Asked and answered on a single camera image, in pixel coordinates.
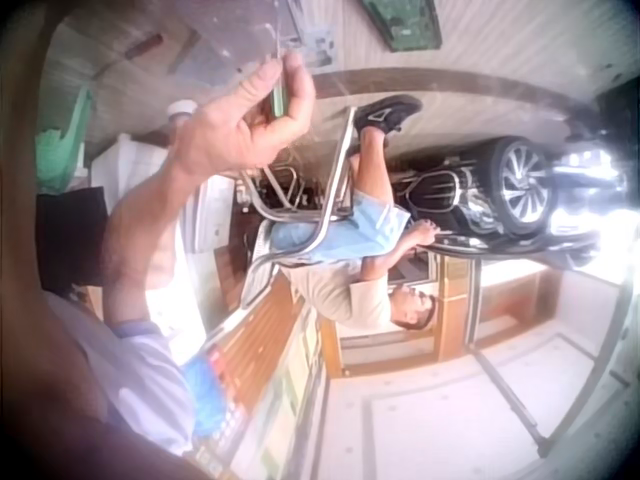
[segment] car wheel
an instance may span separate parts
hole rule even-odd
[[[543,230],[557,195],[544,153],[520,137],[502,138],[470,153],[505,233],[522,236]]]

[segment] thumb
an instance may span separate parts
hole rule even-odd
[[[282,73],[282,62],[273,58],[262,64],[229,95],[216,103],[228,118],[240,120],[252,107],[260,103],[273,90]]]

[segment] hand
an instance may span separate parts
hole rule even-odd
[[[217,173],[269,165],[278,152],[309,129],[315,101],[313,79],[298,54],[284,58],[287,114],[269,121],[258,105],[282,74],[272,59],[224,97],[204,105],[178,130],[170,158],[200,182]]]
[[[411,226],[409,235],[416,245],[427,246],[435,241],[438,232],[440,232],[440,227],[431,220],[418,220]]]

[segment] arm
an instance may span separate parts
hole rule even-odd
[[[251,125],[245,121],[273,89],[282,69],[279,60],[271,60],[233,93],[199,108],[176,132],[160,171],[116,206],[103,246],[105,322],[114,326],[148,318],[145,283],[153,253],[201,183],[225,171],[266,166],[306,132],[315,90],[297,55],[284,61],[290,94],[287,115],[268,121],[256,114]]]
[[[360,280],[368,282],[377,280],[387,274],[389,269],[412,248],[418,245],[430,245],[433,243],[439,228],[430,221],[420,220],[406,232],[396,244],[393,250],[384,255],[365,257],[360,268]]]

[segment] man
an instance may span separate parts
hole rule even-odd
[[[189,447],[192,400],[166,341],[149,321],[147,273],[159,239],[189,196],[217,173],[268,165],[309,127],[315,91],[296,55],[284,61],[287,115],[245,116],[273,89],[280,60],[196,111],[155,175],[109,219],[104,244],[105,323],[39,290],[32,155],[39,72],[55,22],[36,10],[40,36],[16,24],[2,75],[2,411],[21,468],[56,478],[205,478],[166,454]],[[26,99],[23,102],[14,99]]]
[[[354,126],[360,141],[352,156],[353,215],[335,222],[322,243],[305,258],[282,264],[284,274],[323,316],[351,328],[375,329],[385,323],[418,330],[433,318],[434,298],[412,288],[387,294],[387,272],[417,245],[433,243],[438,228],[419,221],[406,233],[409,213],[396,207],[387,173],[385,136],[422,109],[409,95],[395,95],[361,107]],[[271,243],[276,250],[304,242],[310,224],[278,224]]]

